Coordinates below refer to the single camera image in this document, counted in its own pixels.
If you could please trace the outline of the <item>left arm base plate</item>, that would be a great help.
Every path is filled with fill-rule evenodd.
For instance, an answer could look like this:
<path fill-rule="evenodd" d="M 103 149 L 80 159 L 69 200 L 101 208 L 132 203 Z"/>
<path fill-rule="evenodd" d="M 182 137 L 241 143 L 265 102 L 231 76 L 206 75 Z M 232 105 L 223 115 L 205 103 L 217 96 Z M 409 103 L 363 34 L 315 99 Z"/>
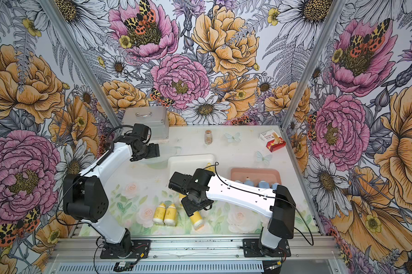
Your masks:
<path fill-rule="evenodd" d="M 138 259 L 147 258 L 150 250 L 150 240 L 130 240 L 128 242 L 105 243 L 101 259 Z"/>

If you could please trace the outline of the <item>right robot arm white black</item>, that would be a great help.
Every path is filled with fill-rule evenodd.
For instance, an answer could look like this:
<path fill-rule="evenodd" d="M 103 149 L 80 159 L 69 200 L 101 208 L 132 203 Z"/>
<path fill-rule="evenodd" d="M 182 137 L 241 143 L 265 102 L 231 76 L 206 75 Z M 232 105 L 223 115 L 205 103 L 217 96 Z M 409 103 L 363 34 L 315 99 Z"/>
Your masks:
<path fill-rule="evenodd" d="M 181 204 L 191 217 L 195 212 L 210 210 L 215 201 L 227 202 L 257 212 L 269 219 L 261 230 L 255 255 L 290 256 L 288 240 L 294 237 L 296 203 L 285 186 L 257 188 L 225 179 L 206 169 L 194 175 L 174 172 L 169 189 L 184 195 Z"/>

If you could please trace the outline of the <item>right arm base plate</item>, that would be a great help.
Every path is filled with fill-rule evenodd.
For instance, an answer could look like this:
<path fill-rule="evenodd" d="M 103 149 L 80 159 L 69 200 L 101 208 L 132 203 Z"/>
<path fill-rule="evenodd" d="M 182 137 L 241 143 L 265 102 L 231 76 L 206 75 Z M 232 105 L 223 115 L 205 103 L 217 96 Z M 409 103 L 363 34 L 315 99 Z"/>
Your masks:
<path fill-rule="evenodd" d="M 243 250 L 245 258 L 271 257 L 286 259 L 292 255 L 287 239 L 281 239 L 276 249 L 263 246 L 260 239 L 243 239 L 240 248 Z"/>

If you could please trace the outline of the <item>blue sharpener with white nozzle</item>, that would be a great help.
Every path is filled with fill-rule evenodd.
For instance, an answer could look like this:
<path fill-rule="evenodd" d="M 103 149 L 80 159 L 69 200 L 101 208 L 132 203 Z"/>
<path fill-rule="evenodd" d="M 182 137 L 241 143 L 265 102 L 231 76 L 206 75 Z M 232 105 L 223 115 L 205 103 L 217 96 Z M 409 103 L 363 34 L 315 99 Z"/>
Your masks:
<path fill-rule="evenodd" d="M 251 187 L 255 186 L 255 183 L 252 180 L 250 180 L 248 177 L 246 178 L 244 184 L 247 186 L 251 186 Z"/>

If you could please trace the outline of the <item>white rectangular tray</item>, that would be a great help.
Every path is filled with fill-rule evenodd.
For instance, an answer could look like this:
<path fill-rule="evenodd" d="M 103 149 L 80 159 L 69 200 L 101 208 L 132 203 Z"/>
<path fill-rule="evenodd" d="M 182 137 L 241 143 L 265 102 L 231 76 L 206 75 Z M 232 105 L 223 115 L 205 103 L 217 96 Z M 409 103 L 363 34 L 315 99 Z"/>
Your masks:
<path fill-rule="evenodd" d="M 175 172 L 193 175 L 197 169 L 203 169 L 215 163 L 213 154 L 172 156 L 168 159 L 168 178 Z"/>

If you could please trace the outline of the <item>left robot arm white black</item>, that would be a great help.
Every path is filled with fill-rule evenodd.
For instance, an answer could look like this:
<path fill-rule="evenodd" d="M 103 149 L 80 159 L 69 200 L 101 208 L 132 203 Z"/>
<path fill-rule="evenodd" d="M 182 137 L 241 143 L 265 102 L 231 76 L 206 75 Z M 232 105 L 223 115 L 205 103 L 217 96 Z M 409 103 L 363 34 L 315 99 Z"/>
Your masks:
<path fill-rule="evenodd" d="M 109 211 L 109 200 L 104 186 L 125 161 L 137 162 L 160 156 L 159 145 L 151 143 L 151 128 L 144 124 L 118 126 L 129 130 L 114 138 L 95 163 L 63 181 L 63 211 L 75 220 L 92 227 L 103 239 L 103 249 L 109 255 L 126 258 L 133 252 L 127 228 L 119 225 Z"/>

